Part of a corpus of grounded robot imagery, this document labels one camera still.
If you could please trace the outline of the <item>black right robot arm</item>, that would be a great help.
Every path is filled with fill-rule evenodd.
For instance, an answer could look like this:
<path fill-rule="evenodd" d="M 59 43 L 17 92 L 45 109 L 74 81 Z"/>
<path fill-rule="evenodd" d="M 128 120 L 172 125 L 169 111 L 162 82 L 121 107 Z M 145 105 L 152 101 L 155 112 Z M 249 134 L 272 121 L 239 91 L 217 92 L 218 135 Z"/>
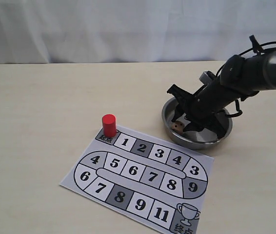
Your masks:
<path fill-rule="evenodd" d="M 217 119 L 218 113 L 237 99 L 244 101 L 260 91 L 276 90 L 276 50 L 251 58 L 233 55 L 218 76 L 207 71 L 200 80 L 203 85 L 193 94 L 175 84 L 168 89 L 178 102 L 172 121 L 185 116 L 189 123 L 184 132 L 208 129 L 221 139 L 227 131 Z"/>

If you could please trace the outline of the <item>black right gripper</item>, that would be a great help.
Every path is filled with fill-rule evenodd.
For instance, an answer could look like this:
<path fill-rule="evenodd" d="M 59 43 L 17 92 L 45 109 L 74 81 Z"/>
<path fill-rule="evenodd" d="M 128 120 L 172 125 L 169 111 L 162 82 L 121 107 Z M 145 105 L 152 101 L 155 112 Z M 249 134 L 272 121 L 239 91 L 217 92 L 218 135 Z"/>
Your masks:
<path fill-rule="evenodd" d="M 184 115 L 189 123 L 183 132 L 201 133 L 205 129 L 213 133 L 217 140 L 224 138 L 229 128 L 229 118 L 223 110 L 240 98 L 240 93 L 221 85 L 217 77 L 210 84 L 203 85 L 195 93 L 190 93 L 173 84 L 167 93 L 176 101 L 172 122 Z"/>

